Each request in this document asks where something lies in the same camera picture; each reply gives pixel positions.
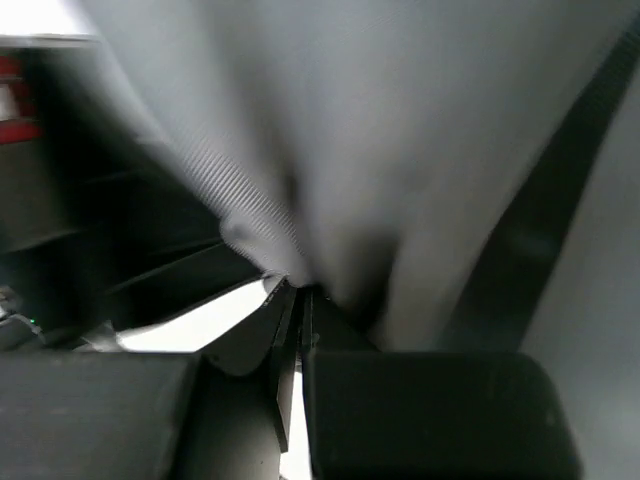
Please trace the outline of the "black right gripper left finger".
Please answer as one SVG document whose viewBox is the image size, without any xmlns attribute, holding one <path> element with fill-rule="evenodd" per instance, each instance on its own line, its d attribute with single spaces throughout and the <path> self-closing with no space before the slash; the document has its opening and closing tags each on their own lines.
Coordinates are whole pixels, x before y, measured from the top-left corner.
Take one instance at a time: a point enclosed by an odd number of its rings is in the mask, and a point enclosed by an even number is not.
<svg viewBox="0 0 640 480">
<path fill-rule="evenodd" d="M 199 352 L 1 357 L 5 479 L 275 479 L 296 292 L 280 283 Z"/>
</svg>

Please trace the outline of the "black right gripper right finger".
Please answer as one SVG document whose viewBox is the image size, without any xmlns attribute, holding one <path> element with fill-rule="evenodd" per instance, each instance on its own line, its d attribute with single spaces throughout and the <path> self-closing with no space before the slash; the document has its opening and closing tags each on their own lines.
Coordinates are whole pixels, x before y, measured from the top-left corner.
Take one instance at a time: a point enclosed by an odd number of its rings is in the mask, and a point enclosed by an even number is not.
<svg viewBox="0 0 640 480">
<path fill-rule="evenodd" d="M 555 386 L 517 353 L 381 352 L 321 292 L 301 294 L 317 479 L 579 479 Z"/>
</svg>

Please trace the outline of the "grey pleated skirt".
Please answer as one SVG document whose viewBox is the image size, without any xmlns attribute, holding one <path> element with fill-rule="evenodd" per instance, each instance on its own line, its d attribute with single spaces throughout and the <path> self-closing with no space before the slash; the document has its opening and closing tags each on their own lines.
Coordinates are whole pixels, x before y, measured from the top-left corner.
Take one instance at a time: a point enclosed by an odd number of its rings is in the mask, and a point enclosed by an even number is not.
<svg viewBox="0 0 640 480">
<path fill-rule="evenodd" d="M 635 1 L 85 1 L 225 240 L 431 347 Z"/>
</svg>

